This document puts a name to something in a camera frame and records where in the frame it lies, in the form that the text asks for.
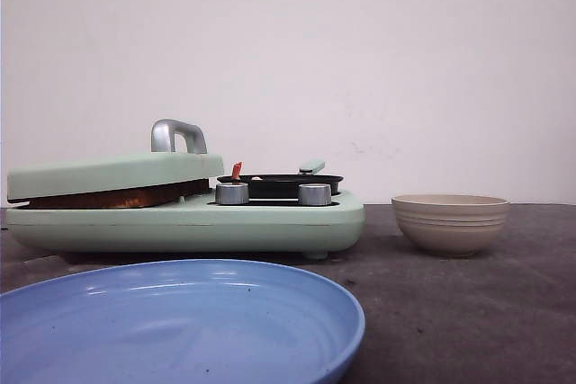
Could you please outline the mint green hinged lid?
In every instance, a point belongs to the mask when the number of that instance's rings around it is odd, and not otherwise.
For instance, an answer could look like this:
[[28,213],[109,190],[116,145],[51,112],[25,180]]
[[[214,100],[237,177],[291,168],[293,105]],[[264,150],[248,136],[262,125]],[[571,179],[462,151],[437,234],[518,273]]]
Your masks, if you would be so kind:
[[222,174],[222,157],[207,150],[199,126],[163,119],[152,127],[148,153],[15,168],[7,175],[7,200],[120,191]]

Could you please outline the beige ceramic bowl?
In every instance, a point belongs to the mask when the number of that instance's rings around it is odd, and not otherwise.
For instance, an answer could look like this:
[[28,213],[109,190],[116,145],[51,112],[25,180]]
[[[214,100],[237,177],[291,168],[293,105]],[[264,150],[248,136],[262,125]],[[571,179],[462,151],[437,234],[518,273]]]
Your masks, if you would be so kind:
[[492,246],[510,207],[505,199],[464,194],[405,194],[391,204],[401,233],[414,246],[453,257]]

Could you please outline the mint green breakfast maker base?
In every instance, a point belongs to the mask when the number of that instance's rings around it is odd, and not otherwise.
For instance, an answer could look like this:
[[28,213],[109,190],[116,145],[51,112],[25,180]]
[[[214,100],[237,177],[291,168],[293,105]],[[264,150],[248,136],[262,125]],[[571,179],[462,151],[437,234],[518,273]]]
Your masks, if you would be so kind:
[[5,223],[24,246],[66,253],[295,252],[324,257],[352,246],[365,221],[348,191],[328,206],[295,200],[222,206],[213,193],[145,209],[7,210]]

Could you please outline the black round frying pan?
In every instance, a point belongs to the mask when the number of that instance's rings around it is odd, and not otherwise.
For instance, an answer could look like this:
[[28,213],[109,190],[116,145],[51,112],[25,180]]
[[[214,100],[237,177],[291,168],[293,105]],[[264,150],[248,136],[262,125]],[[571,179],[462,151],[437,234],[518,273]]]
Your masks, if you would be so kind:
[[224,175],[217,178],[220,183],[246,183],[250,199],[297,199],[299,187],[304,184],[327,184],[331,195],[338,194],[343,176],[320,174],[325,167],[323,159],[312,159],[303,163],[297,174],[240,174],[238,177]]

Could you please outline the right silver control knob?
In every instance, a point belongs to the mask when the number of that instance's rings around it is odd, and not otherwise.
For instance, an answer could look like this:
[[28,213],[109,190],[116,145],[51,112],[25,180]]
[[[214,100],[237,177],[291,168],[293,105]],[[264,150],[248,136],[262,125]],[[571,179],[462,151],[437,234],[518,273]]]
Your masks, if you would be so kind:
[[331,187],[327,183],[305,183],[299,185],[298,202],[307,207],[324,207],[331,204]]

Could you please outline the silver control knob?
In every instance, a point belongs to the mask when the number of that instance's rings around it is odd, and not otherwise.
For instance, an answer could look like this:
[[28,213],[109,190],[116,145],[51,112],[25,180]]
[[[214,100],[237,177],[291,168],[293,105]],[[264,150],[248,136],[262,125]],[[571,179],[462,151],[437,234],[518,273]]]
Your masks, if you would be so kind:
[[331,204],[331,187],[327,183],[305,183],[299,185],[298,202],[307,207],[324,207]]
[[219,183],[216,185],[215,202],[218,205],[234,206],[249,203],[247,183]]

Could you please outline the left silver control knob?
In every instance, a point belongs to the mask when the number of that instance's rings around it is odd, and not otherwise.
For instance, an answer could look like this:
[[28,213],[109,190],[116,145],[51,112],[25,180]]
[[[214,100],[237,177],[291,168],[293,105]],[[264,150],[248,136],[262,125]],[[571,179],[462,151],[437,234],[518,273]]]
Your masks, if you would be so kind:
[[218,205],[234,206],[249,203],[247,183],[219,183],[216,185],[215,202]]

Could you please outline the blue plastic plate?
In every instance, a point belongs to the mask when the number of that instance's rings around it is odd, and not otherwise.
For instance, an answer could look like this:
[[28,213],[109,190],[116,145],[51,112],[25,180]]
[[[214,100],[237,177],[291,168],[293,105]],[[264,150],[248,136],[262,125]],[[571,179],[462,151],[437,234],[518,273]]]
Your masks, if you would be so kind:
[[4,383],[335,383],[365,334],[341,285],[194,259],[81,272],[1,297]]

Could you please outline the grey felt table mat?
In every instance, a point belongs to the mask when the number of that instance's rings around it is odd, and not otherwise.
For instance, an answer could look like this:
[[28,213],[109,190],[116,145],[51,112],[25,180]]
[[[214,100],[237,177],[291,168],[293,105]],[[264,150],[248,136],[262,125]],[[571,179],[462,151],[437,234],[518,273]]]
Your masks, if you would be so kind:
[[335,383],[572,383],[575,209],[514,205],[497,242],[467,258],[427,255],[392,208],[366,208],[364,231],[323,260],[294,253],[54,254],[2,240],[2,295],[110,267],[194,259],[280,264],[348,290],[363,340]]

